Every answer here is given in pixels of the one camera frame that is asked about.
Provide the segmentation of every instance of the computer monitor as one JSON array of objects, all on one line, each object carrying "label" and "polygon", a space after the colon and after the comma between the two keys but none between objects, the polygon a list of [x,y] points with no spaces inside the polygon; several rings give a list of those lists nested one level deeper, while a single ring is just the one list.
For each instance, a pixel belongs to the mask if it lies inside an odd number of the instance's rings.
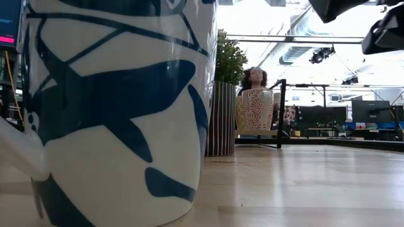
[{"label": "computer monitor", "polygon": [[21,0],[0,0],[0,49],[15,49],[18,43]]},{"label": "computer monitor", "polygon": [[389,110],[375,113],[371,110],[390,107],[389,101],[352,100],[352,121],[361,123],[387,123],[394,121]]}]

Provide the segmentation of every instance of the mug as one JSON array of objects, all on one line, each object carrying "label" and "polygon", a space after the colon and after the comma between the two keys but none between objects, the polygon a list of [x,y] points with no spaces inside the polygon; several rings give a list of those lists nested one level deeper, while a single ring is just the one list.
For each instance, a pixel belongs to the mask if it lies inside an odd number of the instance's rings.
[{"label": "mug", "polygon": [[273,91],[250,89],[242,92],[245,130],[270,130],[273,116]]},{"label": "mug", "polygon": [[185,215],[210,114],[215,0],[28,0],[25,134],[1,150],[58,227],[159,226]]}]

